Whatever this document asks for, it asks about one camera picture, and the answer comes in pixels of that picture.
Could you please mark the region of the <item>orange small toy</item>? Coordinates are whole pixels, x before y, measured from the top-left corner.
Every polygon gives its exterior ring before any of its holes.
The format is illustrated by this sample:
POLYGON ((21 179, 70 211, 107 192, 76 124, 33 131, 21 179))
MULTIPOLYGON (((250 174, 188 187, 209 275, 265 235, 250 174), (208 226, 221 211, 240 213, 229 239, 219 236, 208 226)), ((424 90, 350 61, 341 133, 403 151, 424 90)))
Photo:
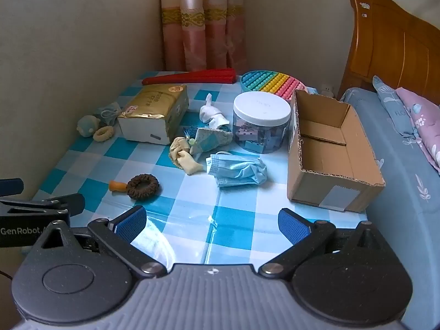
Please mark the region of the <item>orange small toy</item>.
POLYGON ((128 184, 127 183, 122 183, 122 182, 117 182, 114 180, 111 180, 109 182, 109 190, 111 192, 121 192, 121 193, 126 193, 127 192, 127 187, 128 184))

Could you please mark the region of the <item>brown hair scrunchie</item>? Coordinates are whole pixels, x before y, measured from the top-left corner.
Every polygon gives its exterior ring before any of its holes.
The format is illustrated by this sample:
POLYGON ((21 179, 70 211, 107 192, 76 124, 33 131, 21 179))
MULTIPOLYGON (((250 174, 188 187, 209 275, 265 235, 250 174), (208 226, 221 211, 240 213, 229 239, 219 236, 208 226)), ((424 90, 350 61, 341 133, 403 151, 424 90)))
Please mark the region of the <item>brown hair scrunchie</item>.
POLYGON ((159 181, 152 174, 140 174, 127 184, 127 195, 134 200, 143 200, 154 196, 159 190, 159 181))

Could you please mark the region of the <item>cream hair scrunchie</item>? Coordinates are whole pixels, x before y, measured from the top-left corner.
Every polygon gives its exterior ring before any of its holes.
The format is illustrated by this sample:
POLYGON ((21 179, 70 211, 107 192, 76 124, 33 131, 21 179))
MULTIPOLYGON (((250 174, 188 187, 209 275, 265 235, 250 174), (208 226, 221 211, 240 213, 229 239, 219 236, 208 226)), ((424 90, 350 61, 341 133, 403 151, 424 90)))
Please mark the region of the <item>cream hair scrunchie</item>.
POLYGON ((93 134, 93 139, 96 142, 106 142, 107 140, 111 139, 113 135, 114 128, 113 126, 108 125, 106 127, 101 127, 97 129, 97 131, 93 134))

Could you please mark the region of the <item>blue round plush toy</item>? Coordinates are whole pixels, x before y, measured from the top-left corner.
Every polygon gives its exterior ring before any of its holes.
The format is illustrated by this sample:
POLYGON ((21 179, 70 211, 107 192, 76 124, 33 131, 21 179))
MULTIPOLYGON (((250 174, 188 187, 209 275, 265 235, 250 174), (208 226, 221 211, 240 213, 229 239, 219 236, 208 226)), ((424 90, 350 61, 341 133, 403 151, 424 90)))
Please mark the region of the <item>blue round plush toy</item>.
POLYGON ((86 115, 77 123, 77 132, 84 138, 89 138, 99 128, 100 120, 94 115, 86 115))

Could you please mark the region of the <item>blue tassel ball charm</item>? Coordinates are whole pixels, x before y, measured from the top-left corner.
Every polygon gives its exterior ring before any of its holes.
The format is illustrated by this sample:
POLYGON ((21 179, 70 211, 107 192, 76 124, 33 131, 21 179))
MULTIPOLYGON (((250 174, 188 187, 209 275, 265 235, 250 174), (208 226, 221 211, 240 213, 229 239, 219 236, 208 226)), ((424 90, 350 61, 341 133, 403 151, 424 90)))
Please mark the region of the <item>blue tassel ball charm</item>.
POLYGON ((183 134, 184 134, 189 145, 194 145, 196 143, 197 131, 198 131, 198 128, 193 127, 193 126, 183 128, 183 134))

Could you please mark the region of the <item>blue patterned cloth pouch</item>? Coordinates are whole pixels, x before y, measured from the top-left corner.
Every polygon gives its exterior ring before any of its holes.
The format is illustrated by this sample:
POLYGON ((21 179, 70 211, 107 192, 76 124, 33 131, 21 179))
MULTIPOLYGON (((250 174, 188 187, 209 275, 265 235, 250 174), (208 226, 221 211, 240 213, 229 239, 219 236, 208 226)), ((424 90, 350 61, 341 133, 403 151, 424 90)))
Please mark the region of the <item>blue patterned cloth pouch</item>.
POLYGON ((214 150, 218 147, 228 145, 233 140, 230 131, 211 128, 198 128, 194 142, 191 144, 189 153, 196 155, 214 150))

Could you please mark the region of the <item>cardboard box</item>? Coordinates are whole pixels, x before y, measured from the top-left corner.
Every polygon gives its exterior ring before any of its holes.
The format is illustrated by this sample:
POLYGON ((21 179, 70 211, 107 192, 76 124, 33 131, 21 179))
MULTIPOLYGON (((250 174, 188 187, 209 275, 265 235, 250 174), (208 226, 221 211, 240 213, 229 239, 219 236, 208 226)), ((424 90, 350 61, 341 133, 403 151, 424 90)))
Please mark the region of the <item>cardboard box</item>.
POLYGON ((333 211, 364 211, 386 183, 356 110, 304 90, 291 100, 288 199, 333 211))

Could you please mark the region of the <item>blue checkered tablecloth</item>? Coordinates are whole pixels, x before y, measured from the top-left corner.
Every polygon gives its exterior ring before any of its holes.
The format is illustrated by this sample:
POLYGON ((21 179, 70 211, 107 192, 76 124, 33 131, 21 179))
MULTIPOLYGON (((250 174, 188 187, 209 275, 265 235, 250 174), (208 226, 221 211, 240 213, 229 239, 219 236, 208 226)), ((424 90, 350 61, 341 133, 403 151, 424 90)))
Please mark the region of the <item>blue checkered tablecloth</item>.
POLYGON ((171 267, 174 263, 252 264, 267 262, 289 247, 277 215, 291 209, 310 220, 356 227, 364 214, 331 211, 288 201, 288 148, 262 155, 268 179, 262 186, 219 188, 205 172, 187 175, 164 145, 129 142, 120 131, 106 142, 78 138, 48 174, 35 197, 81 193, 84 211, 71 219, 82 227, 95 218, 114 218, 133 206, 108 184, 152 174, 160 189, 144 202, 148 223, 134 245, 171 267))

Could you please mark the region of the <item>blue bed sheet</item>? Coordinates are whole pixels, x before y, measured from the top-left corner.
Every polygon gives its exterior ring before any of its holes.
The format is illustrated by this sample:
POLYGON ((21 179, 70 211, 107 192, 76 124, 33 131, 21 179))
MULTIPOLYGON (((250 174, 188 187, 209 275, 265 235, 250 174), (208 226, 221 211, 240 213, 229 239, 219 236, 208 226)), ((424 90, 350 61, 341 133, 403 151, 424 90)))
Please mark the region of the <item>blue bed sheet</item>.
POLYGON ((342 100, 362 123, 386 182, 366 209, 406 268, 413 295, 403 317, 411 329, 439 325, 439 173, 420 142, 394 128, 376 92, 350 88, 342 100))

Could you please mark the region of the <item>gold tissue pack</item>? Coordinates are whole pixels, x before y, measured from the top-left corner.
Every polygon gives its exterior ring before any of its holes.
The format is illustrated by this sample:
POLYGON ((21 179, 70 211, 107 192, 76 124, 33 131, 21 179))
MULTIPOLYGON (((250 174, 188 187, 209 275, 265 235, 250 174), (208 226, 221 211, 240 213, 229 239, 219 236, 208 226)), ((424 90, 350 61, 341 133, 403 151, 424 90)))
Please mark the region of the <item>gold tissue pack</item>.
POLYGON ((128 141, 169 145, 188 106, 183 84, 144 86, 122 110, 118 123, 128 141))

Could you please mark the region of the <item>clear jar white lid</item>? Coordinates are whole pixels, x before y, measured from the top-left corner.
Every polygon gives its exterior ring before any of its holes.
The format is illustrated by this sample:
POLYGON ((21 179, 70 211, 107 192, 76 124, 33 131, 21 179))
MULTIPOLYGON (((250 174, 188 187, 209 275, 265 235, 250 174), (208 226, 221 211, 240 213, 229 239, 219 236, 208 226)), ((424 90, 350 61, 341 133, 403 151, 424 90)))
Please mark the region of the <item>clear jar white lid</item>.
POLYGON ((287 101, 269 92, 243 92, 233 101, 233 137, 245 150, 272 153, 283 144, 291 119, 287 101))

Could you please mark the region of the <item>white small figurine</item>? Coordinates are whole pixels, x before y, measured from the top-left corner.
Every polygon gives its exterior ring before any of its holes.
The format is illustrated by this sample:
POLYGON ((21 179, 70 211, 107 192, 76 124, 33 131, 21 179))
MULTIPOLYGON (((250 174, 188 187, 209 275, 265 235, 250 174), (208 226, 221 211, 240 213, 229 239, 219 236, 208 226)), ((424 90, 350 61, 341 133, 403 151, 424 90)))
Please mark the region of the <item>white small figurine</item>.
POLYGON ((330 84, 322 84, 320 94, 330 98, 335 98, 334 88, 330 84))

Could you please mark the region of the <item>blue floral pillow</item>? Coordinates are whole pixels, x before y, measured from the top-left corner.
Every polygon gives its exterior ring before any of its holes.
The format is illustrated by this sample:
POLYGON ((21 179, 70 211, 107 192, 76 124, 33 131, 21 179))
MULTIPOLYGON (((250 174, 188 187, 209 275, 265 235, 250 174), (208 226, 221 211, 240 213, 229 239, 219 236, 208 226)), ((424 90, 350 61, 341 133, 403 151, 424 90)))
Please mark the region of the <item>blue floral pillow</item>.
POLYGON ((416 143, 418 132, 396 90, 385 84, 377 75, 372 78, 372 85, 396 131, 407 141, 416 143))

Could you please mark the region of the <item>wooden headboard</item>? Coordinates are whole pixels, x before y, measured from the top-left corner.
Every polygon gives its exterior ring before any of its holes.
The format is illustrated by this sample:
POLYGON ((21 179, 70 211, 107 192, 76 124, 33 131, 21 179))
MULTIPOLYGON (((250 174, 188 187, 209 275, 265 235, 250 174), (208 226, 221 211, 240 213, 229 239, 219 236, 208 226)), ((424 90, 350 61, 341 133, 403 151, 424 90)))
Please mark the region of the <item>wooden headboard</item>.
POLYGON ((374 91, 377 75, 439 104, 439 29, 392 0, 351 0, 354 28, 340 99, 351 87, 374 91))

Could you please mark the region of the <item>pink curtain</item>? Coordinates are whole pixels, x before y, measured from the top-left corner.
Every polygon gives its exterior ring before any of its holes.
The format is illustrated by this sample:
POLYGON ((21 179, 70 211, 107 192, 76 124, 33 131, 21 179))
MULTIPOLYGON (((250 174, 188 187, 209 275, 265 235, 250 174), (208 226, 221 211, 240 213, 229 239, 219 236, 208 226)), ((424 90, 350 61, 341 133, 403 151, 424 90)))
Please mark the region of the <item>pink curtain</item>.
POLYGON ((161 20, 166 69, 247 69, 243 0, 161 0, 161 20))

